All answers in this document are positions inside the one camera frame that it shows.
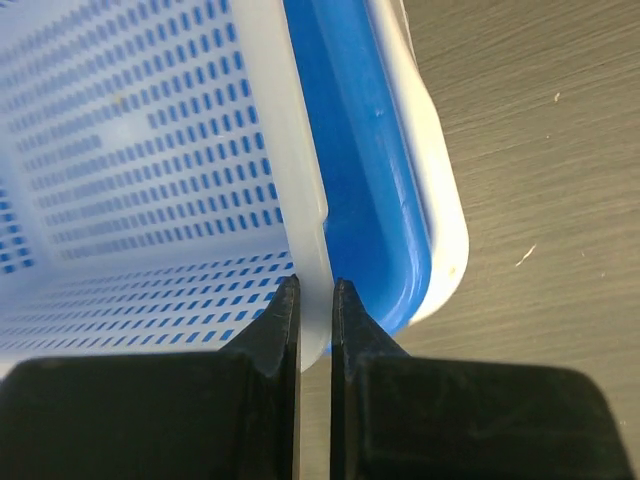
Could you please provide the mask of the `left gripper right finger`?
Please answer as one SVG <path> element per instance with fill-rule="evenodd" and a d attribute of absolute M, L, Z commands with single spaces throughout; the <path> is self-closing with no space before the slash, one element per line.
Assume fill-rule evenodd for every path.
<path fill-rule="evenodd" d="M 596 383 L 566 368 L 415 357 L 339 280 L 332 306 L 334 479 L 631 479 Z"/>

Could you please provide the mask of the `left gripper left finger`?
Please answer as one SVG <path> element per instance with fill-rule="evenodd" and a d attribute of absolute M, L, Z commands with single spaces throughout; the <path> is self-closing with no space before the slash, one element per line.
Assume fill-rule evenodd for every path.
<path fill-rule="evenodd" d="M 5 479 L 296 479 L 301 292 L 209 352 L 53 357 L 1 384 Z"/>

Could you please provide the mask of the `blue plastic tub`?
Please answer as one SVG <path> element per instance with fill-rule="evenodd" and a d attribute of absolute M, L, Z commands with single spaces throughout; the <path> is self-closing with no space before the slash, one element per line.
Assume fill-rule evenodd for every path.
<path fill-rule="evenodd" d="M 390 334 L 427 292 L 431 252 L 392 90 L 363 1 L 284 4 L 328 204 L 334 278 Z"/>

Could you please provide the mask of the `blue perforated basket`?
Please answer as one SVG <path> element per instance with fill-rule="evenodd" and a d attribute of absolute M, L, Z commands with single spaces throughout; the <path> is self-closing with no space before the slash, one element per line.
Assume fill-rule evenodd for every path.
<path fill-rule="evenodd" d="M 1 369 L 214 350 L 283 278 L 330 336 L 328 206 L 280 1 L 1 5 Z"/>

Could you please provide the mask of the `white plastic tub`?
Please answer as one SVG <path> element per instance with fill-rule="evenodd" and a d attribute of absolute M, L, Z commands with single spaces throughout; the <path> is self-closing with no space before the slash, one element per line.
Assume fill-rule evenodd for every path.
<path fill-rule="evenodd" d="M 425 297 L 409 321 L 438 311 L 460 285 L 469 259 L 469 234 L 440 119 L 420 75 L 401 1 L 369 1 L 367 9 L 391 85 L 426 216 L 431 274 Z"/>

